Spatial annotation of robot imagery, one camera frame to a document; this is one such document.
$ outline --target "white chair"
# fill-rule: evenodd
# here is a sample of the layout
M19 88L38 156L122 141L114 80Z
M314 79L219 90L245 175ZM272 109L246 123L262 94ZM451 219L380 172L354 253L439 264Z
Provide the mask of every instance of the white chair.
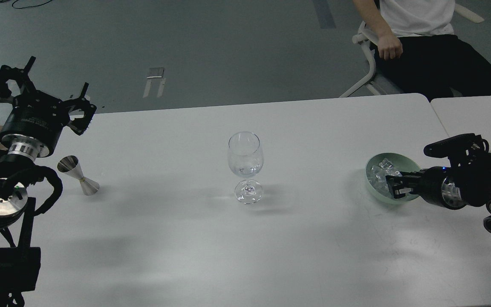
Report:
M484 21L481 16L478 16L468 8L465 8L457 3L454 11L466 19L469 19L473 23L481 23ZM367 62L369 63L369 72L367 72L367 75L356 82L356 84L354 84L351 88L345 91L345 93L340 95L340 98L349 97L362 86L365 86L373 95L402 93L401 89L394 85L393 82L387 78L384 78L380 74L376 74L376 62L374 61L374 51L371 49L371 43L378 45L378 36L376 33L374 33L374 31L366 26L364 21L359 26L357 34L352 36L352 42L360 45L361 50L363 51L363 54L365 54L365 58L367 58ZM460 93L454 89L452 89L452 91L455 96L460 95Z

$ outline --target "metal jigger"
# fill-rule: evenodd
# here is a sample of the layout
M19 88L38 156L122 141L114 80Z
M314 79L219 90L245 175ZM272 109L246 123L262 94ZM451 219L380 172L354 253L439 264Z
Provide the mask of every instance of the metal jigger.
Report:
M67 156L61 159L58 163L58 171L78 179L81 183L84 195L93 195L100 189L99 183L84 177L81 165L78 163L78 159L75 156Z

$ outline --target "wine glass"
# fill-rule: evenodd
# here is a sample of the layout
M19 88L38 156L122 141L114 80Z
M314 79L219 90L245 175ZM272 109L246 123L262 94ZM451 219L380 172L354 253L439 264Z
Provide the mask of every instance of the wine glass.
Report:
M244 204L258 202L263 196L261 185L250 179L263 167L264 158L259 137L252 132L238 132L228 140L228 167L236 175L246 178L234 189L238 201Z

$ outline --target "green bowl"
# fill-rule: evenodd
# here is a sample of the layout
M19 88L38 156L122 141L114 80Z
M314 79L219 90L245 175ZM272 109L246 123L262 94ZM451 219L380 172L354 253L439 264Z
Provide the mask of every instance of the green bowl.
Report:
M384 158L387 158L388 160L390 160L393 163L393 166L395 167L395 169L397 169L398 171L410 172L410 171L419 171L420 170L419 166L414 161L412 161L411 159L409 159L403 155L400 155L398 153L392 153L392 152L380 153L380 154L370 158L369 162L367 162L367 165L365 167L364 177L365 177L365 181L367 183L367 190L369 190L370 194L372 194L377 200L384 202L386 204L392 204L392 205L403 204L405 202L409 202L411 200L418 198L418 195L407 194L407 196L405 196L403 198L399 198L398 200L396 200L394 198L391 198L391 197L388 197L384 194L381 194L376 189L374 189L374 187L372 186L372 184L370 183L370 181L368 179L367 172L370 172L370 169L372 168L372 166L377 165L378 163L382 162L382 160L384 160Z

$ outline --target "hand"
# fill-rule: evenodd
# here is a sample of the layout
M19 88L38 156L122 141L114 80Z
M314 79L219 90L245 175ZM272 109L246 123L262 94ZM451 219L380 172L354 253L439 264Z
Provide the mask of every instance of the hand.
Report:
M403 54L403 45L401 41L390 33L388 35L383 35L378 37L378 53L380 58L384 60L393 60L394 58L401 58Z

